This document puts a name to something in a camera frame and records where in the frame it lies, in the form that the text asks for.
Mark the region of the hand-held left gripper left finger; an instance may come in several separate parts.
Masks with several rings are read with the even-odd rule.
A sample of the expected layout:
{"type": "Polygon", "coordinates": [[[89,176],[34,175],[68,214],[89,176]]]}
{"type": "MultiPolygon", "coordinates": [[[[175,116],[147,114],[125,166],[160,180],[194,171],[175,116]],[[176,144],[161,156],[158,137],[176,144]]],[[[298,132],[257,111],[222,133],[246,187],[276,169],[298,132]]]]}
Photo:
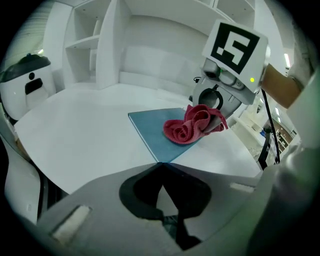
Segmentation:
{"type": "Polygon", "coordinates": [[[43,214],[37,240],[55,256],[180,254],[161,213],[134,194],[135,182],[157,168],[142,165],[88,182],[43,214]]]}

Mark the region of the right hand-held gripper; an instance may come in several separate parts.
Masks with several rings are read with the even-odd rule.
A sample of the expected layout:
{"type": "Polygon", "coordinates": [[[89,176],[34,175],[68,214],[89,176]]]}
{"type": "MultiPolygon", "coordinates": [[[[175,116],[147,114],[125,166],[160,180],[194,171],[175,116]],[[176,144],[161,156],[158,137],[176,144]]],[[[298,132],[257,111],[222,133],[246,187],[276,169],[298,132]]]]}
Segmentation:
{"type": "Polygon", "coordinates": [[[201,73],[205,78],[195,80],[193,106],[218,109],[227,119],[242,103],[253,104],[270,56],[265,35],[219,19],[212,27],[202,55],[205,61],[201,73]]]}

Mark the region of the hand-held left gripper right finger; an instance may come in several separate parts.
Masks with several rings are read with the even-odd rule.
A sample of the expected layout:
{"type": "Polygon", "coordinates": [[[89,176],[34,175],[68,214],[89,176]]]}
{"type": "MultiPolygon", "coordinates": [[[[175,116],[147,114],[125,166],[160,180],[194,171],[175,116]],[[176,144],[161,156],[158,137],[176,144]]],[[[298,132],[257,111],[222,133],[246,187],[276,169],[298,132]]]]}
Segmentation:
{"type": "Polygon", "coordinates": [[[164,228],[181,249],[208,240],[221,230],[254,192],[258,177],[218,174],[163,164],[161,193],[164,228]]]}

